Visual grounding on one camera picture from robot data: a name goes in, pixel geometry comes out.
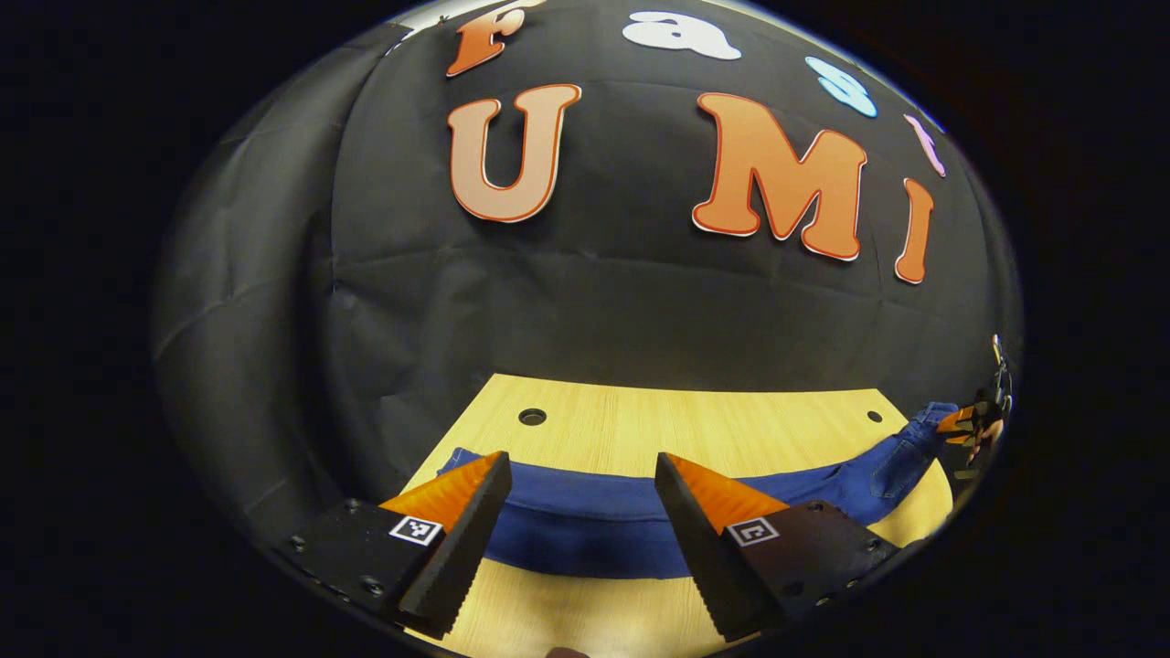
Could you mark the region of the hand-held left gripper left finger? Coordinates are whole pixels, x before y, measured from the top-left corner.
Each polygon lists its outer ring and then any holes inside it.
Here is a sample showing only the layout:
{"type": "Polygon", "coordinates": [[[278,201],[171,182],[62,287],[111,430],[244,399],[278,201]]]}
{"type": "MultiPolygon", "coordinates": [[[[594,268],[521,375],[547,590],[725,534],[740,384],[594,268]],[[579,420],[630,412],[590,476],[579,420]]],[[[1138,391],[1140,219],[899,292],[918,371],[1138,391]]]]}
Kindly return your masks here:
{"type": "Polygon", "coordinates": [[[442,640],[454,628],[512,487],[493,452],[384,503],[347,499],[288,540],[288,563],[376,621],[442,640]]]}

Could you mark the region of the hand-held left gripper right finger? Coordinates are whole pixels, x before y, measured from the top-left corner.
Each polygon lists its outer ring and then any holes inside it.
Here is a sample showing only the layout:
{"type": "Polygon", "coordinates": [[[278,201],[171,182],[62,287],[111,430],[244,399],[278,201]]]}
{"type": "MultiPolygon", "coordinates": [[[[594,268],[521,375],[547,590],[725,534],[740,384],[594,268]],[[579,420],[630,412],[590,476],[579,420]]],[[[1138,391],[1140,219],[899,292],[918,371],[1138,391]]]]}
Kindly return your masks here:
{"type": "Polygon", "coordinates": [[[899,546],[834,503],[783,503],[698,462],[658,454],[654,488],[716,631],[777,631],[849,599],[899,546]]]}

